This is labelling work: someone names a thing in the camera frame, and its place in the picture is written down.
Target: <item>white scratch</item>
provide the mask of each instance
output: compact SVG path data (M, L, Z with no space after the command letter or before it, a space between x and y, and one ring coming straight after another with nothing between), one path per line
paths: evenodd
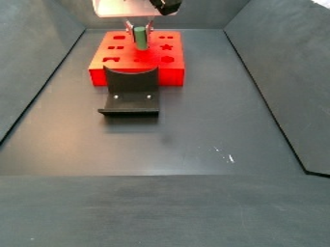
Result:
M275 207L279 211L286 211L286 209L285 209L282 206L279 206L279 205L274 205L274 207Z
M235 163L235 160L232 159L232 156L230 155L231 162Z

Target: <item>dark gray surface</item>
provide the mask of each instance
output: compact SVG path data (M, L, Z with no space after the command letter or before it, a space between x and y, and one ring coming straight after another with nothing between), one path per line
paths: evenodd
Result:
M83 31L53 1L0 0L0 142Z
M88 28L123 29L123 21L119 18L99 18L96 16L92 0L56 1ZM248 1L207 0L207 4L204 4L200 0L183 0L176 16L156 17L155 28L224 28Z
M0 178L1 246L327 247L326 178Z
M88 31L0 147L1 175L301 175L222 31L182 30L186 85L162 88L158 119L104 119L107 88L88 65Z
M226 28L310 172L330 175L330 11L254 0Z

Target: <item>shape hole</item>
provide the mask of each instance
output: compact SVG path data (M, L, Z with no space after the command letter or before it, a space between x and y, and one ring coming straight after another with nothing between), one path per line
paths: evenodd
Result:
M108 61L119 62L120 58L119 57L116 57L116 58L103 58L103 62L108 62Z
M164 45L160 45L160 48L162 50L171 50L172 45L164 44Z
M114 36L114 40L124 40L127 37L124 35Z
M162 62L164 62L164 63L172 63L172 62L174 62L174 58L170 57L170 56L164 56L164 57L162 58Z

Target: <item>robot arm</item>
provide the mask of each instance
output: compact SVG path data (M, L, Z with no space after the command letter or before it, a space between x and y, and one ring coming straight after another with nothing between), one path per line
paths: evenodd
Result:
M127 32L139 50L148 47L150 33L154 30L154 16L176 14L182 0L92 0L99 17L124 17ZM128 17L151 16L146 27L135 27Z
M150 2L162 15L176 13L182 4L182 0L150 0Z
M176 14L182 0L92 0L99 17L136 17Z

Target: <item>red block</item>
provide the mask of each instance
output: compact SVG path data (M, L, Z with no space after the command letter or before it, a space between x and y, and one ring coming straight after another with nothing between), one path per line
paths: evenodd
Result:
M122 72L142 72L159 67L160 86L183 86L186 68L180 33L155 31L148 45L147 50L138 50L126 31L108 32L89 65L92 84L107 86L103 66Z

